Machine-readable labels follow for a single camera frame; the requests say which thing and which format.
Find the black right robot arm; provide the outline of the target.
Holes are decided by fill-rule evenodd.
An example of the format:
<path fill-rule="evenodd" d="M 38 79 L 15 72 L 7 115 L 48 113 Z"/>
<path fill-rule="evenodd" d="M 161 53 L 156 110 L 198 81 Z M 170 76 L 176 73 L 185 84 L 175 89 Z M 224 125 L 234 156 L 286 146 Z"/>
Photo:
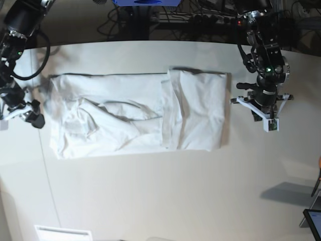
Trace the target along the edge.
<path fill-rule="evenodd" d="M 53 1 L 15 1 L 4 18 L 1 30 L 1 120 L 8 121 L 20 117 L 33 127 L 41 129 L 45 119 L 40 102 L 32 98 L 29 90 L 21 88 L 18 80 L 28 81 L 37 77 L 45 68 L 51 44 L 48 36 L 40 30 L 41 21 L 50 10 Z M 22 56 L 27 41 L 33 36 L 41 36 L 46 42 L 46 54 L 42 65 L 30 76 L 19 76 L 14 72 L 16 61 Z"/>

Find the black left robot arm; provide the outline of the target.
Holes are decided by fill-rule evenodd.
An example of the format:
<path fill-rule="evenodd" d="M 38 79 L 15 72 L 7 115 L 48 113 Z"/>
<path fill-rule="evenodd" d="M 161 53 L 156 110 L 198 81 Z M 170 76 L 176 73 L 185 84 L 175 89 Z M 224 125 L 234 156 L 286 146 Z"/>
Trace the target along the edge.
<path fill-rule="evenodd" d="M 270 1 L 234 1 L 237 11 L 235 34 L 244 29 L 251 46 L 245 53 L 237 43 L 243 64 L 257 73 L 255 83 L 238 83 L 238 89 L 249 90 L 247 102 L 264 113 L 274 115 L 280 99 L 279 86 L 289 79 L 290 67 L 278 43 L 275 13 Z"/>

